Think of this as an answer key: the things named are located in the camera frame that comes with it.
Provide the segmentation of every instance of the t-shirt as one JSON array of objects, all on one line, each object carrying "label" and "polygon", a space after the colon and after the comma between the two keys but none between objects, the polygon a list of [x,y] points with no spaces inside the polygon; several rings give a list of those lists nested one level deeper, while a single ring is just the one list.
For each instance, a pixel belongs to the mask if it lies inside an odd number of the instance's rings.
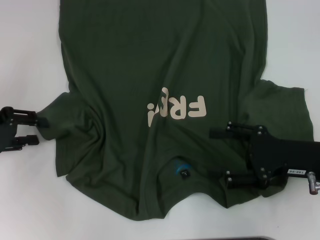
[{"label": "t-shirt", "polygon": [[59,36],[69,92],[40,132],[56,139],[58,176],[129,219],[164,218],[193,193],[229,208],[284,188],[227,189],[227,170],[248,172],[247,145],[210,128],[313,140],[304,90],[260,79],[264,0],[61,1]]}]

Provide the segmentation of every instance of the white lettering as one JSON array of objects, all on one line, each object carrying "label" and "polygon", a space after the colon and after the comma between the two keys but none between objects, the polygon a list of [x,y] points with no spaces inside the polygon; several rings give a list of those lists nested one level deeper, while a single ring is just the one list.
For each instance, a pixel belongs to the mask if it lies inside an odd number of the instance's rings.
[{"label": "white lettering", "polygon": [[180,102],[174,97],[169,98],[169,102],[173,104],[170,109],[170,115],[173,119],[185,119],[187,115],[187,100],[185,96],[180,97]]},{"label": "white lettering", "polygon": [[[173,104],[170,108],[170,116],[175,120],[185,119],[187,116],[187,99],[185,96],[180,96],[180,101],[175,97],[169,98],[169,90],[166,87],[163,87],[161,91],[165,94],[165,97],[161,97],[162,106],[159,108],[157,104],[156,107],[153,103],[149,103],[146,107],[149,110],[147,113],[148,126],[151,127],[154,116],[160,112],[162,117],[168,116],[168,101]],[[188,112],[188,116],[191,118],[199,118],[207,115],[207,109],[205,104],[205,98],[203,96],[198,96],[196,102],[191,102],[189,104],[192,110]]]},{"label": "white lettering", "polygon": [[159,106],[156,106],[155,111],[152,111],[155,107],[152,103],[149,103],[146,107],[150,110],[148,111],[148,126],[150,127],[154,116],[159,112]]},{"label": "white lettering", "polygon": [[168,96],[169,96],[169,90],[166,87],[162,88],[162,92],[165,94],[165,97],[161,97],[161,102],[163,104],[163,107],[160,107],[160,115],[162,117],[168,116]]},{"label": "white lettering", "polygon": [[203,96],[198,96],[198,101],[191,102],[189,107],[192,109],[198,109],[198,111],[189,111],[188,115],[192,118],[204,117],[207,115],[205,98]]}]

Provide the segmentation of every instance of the green fabric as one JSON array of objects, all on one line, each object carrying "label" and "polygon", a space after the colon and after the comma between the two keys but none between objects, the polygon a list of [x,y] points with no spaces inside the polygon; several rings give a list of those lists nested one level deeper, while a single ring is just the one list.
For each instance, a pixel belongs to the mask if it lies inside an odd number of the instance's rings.
[{"label": "green fabric", "polygon": [[313,140],[304,90],[260,80],[264,0],[61,1],[59,35],[70,92],[40,113],[41,134],[56,139],[58,176],[127,218],[164,218],[193,193],[229,208],[284,188],[226,189],[246,149],[209,139],[212,127]]}]

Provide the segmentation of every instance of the label sticker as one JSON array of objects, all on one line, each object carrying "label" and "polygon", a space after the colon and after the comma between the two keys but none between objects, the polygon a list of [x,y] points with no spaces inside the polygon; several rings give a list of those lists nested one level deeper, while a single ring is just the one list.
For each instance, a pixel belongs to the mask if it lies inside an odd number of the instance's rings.
[{"label": "label sticker", "polygon": [[182,179],[187,179],[188,177],[190,177],[190,172],[187,169],[184,169],[180,172],[180,175]]},{"label": "label sticker", "polygon": [[289,169],[288,174],[297,174],[297,175],[305,175],[305,170],[296,170],[296,169]]}]

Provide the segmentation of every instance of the white background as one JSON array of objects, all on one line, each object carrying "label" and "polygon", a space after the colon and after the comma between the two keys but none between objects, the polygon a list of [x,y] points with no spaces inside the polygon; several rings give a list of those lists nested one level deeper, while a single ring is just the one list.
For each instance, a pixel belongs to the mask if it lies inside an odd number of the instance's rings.
[{"label": "white background", "polygon": [[[320,1],[269,0],[267,12],[263,78],[307,89],[320,141]],[[0,108],[40,111],[68,90],[58,19],[59,0],[0,0]],[[38,134],[32,127],[18,131],[32,133]],[[55,142],[41,140],[38,146],[0,154],[1,240],[319,239],[320,195],[309,195],[306,179],[290,178],[283,192],[230,209],[194,194],[165,219],[135,222],[57,178]]]}]

